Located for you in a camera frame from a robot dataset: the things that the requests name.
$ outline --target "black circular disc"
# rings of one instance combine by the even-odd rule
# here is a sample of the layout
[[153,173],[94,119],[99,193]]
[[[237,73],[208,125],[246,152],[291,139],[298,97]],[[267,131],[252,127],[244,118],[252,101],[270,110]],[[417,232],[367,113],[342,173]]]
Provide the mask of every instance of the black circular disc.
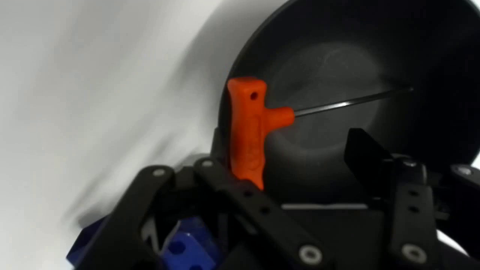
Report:
[[[400,86],[415,89],[301,116],[273,131],[265,143],[265,191],[291,202],[361,200],[361,187],[343,163],[351,127],[433,169],[471,161],[480,145],[478,122],[472,122],[480,118],[480,76],[471,71],[480,70],[480,50],[474,49],[480,47],[480,20],[466,8],[456,13],[451,5],[459,4],[465,2],[435,2],[429,20],[421,14],[426,1],[414,0],[297,0],[271,14],[229,73],[265,79],[267,106],[306,107]],[[445,11],[462,19],[445,22]],[[465,107],[469,118],[451,121],[465,116]],[[219,128],[228,137],[226,91]]]

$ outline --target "bolt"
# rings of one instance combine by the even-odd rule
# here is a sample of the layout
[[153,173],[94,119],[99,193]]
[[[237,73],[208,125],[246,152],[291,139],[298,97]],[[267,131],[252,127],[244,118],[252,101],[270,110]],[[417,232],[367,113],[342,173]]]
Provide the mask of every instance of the bolt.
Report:
[[426,251],[417,244],[403,244],[402,253],[405,259],[414,263],[424,263],[427,260]]
[[403,164],[405,164],[405,166],[409,166],[409,167],[414,167],[414,166],[417,166],[417,161],[414,161],[414,160],[411,160],[411,158],[405,158],[405,160],[403,160]]
[[312,244],[301,245],[298,248],[298,256],[307,265],[318,265],[322,259],[321,250]]
[[465,166],[465,164],[463,166],[457,166],[456,169],[463,175],[471,175],[471,172],[472,172],[471,167]]
[[165,172],[166,172],[165,169],[157,167],[157,169],[153,170],[153,175],[154,176],[160,176],[160,175],[165,175]]
[[202,166],[208,167],[208,166],[213,166],[213,161],[205,158],[204,161],[201,161]]

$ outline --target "white wall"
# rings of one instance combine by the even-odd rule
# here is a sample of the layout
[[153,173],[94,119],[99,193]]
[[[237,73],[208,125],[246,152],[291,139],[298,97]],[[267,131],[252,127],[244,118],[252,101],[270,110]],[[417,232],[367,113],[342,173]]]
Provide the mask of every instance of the white wall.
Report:
[[70,268],[135,172],[207,152],[237,52],[283,0],[0,0],[0,268]]

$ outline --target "black metal frame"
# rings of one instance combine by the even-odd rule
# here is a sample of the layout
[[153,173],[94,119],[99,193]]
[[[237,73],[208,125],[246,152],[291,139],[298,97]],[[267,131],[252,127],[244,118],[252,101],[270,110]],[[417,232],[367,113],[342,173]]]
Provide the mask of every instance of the black metal frame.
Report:
[[[213,151],[220,160],[220,149]],[[238,181],[216,157],[174,172],[144,167],[81,259],[81,270],[165,268],[139,236],[156,218],[159,242],[174,221],[201,215],[226,253],[219,268],[480,268],[480,172],[453,166],[432,184],[412,158],[391,157],[367,133],[352,128],[345,161],[366,188],[363,209],[282,209],[249,181]],[[448,218],[435,221],[438,205]],[[438,227],[469,251],[436,239]],[[313,259],[303,250],[313,251]]]

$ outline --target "metal rod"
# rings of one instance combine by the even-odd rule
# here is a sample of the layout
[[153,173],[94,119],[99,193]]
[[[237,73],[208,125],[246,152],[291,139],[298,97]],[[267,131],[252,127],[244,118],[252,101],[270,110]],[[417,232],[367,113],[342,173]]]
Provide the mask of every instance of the metal rod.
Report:
[[304,115],[310,115],[310,113],[319,113],[319,112],[333,110],[333,109],[339,109],[339,107],[354,106],[354,104],[373,101],[373,100],[379,100],[379,98],[387,98],[387,97],[393,97],[393,95],[411,92],[411,91],[414,91],[412,86],[397,88],[397,89],[382,91],[382,92],[376,92],[376,94],[370,94],[370,95],[361,95],[361,97],[355,97],[355,98],[349,98],[349,100],[295,109],[295,116],[304,116]]

